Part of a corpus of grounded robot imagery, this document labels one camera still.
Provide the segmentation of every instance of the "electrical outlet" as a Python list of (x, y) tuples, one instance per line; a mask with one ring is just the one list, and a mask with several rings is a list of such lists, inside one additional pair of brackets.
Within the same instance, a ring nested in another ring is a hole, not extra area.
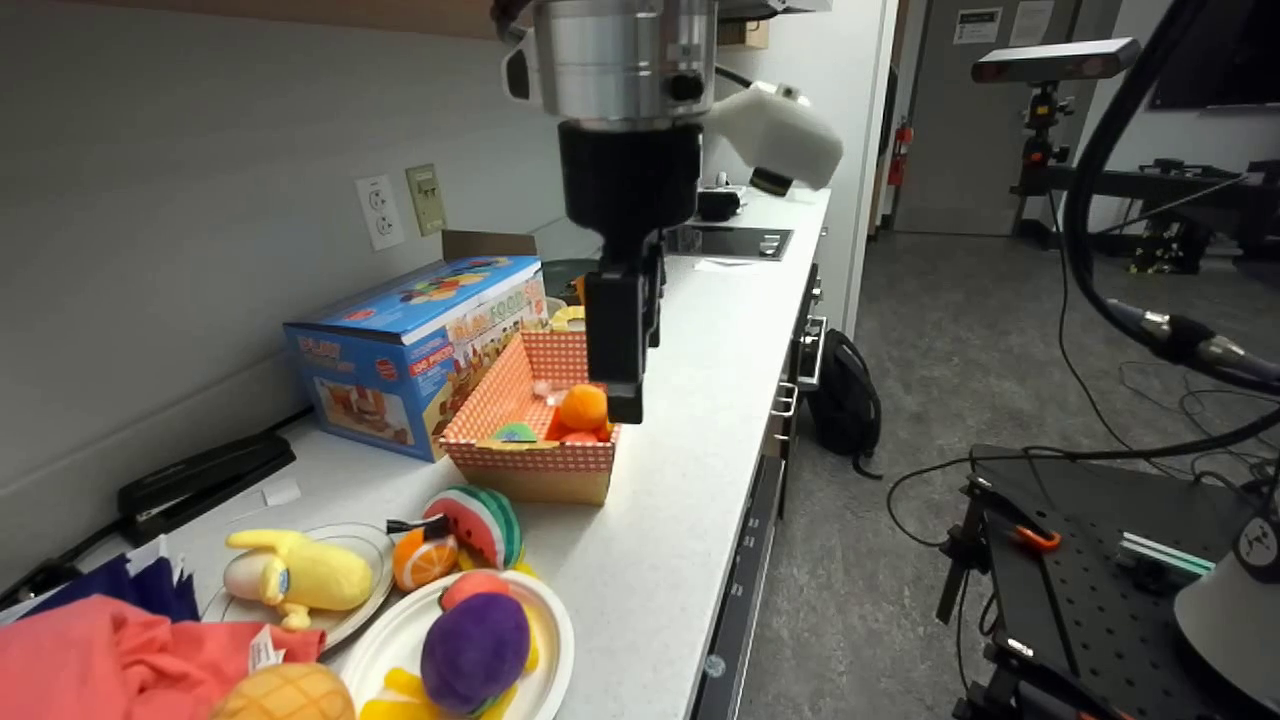
[(355, 195), (362, 195), (367, 243), (377, 252), (406, 243), (406, 219), (398, 209), (392, 174), (362, 174)]
[(411, 200), (416, 231), (422, 231), (422, 235), (446, 231), (446, 200), (441, 200), (438, 162), (411, 162), (411, 168), (406, 168), (406, 181), (407, 181), (407, 200)]

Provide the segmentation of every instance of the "cardboard box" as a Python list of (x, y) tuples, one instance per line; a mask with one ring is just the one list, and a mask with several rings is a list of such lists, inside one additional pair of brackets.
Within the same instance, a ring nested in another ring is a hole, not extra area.
[(537, 254), (465, 254), (292, 318), (283, 330), (330, 430), (438, 459), (438, 430), (511, 330), (544, 317)]
[(446, 427), (441, 443), (470, 482), (495, 487), (511, 500), (533, 505), (603, 505), (617, 430), (594, 443), (540, 440), (540, 443), (499, 443), (506, 424), (525, 424), (548, 434), (558, 407), (533, 389), (548, 384), (566, 391), (588, 381), (588, 341), (583, 330), (533, 327), (520, 330), (506, 357), (487, 366), (479, 389)]

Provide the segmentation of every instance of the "plate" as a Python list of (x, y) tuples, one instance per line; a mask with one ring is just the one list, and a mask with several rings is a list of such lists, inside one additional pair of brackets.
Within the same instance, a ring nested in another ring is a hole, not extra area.
[[(544, 651), (544, 663), (516, 680), (516, 699), (508, 714), (554, 720), (572, 680), (572, 661), (576, 661), (572, 621), (562, 597), (537, 576), (520, 576), (520, 571), (506, 571), (506, 576), (529, 613), (529, 630), (537, 630), (537, 649)], [(452, 578), (457, 576), (416, 588), (355, 638), (346, 663), (346, 682), (355, 707), (380, 695), (388, 666), (407, 666), (411, 675), (422, 675), (423, 635), (441, 621), (441, 591)]]
[[(323, 628), (323, 651), (340, 649), (353, 638), (377, 607), (385, 607), (392, 591), (392, 553), (388, 553), (388, 530), (371, 524), (323, 524), (323, 528), (304, 528), (304, 536), (321, 544), (348, 549), (371, 563), (371, 597), (355, 613), (313, 613), (313, 628)], [(216, 588), (213, 604), (199, 613), (206, 621), (224, 621), (224, 623), (280, 623), (280, 613), (267, 604), (244, 604), (231, 600), (224, 588)]]

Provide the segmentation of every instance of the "red cloth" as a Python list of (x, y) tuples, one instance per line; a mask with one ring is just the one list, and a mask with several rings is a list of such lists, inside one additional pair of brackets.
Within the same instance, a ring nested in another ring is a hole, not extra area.
[[(209, 720), (250, 675), (265, 623), (172, 623), (132, 604), (81, 604), (0, 628), (0, 714)], [(321, 630), (278, 630), (283, 661), (318, 661)]]

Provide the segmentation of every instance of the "door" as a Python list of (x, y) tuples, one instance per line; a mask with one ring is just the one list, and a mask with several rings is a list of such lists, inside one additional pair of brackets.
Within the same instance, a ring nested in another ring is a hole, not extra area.
[(934, 0), (916, 63), (916, 129), (909, 182), (901, 186), (901, 231), (1010, 235), (1026, 156), (1026, 113), (1032, 87), (972, 82), (972, 58), (1003, 44), (1074, 39), (1080, 0)]

